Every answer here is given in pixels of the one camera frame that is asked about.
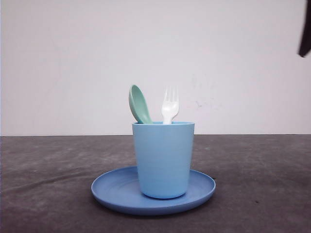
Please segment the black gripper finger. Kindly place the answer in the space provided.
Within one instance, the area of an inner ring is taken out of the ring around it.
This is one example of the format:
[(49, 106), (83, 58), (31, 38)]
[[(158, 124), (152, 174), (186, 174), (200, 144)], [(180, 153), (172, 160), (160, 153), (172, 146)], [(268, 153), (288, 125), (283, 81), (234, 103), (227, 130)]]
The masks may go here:
[(303, 33), (299, 45), (298, 55), (305, 57), (311, 50), (311, 1), (307, 0)]

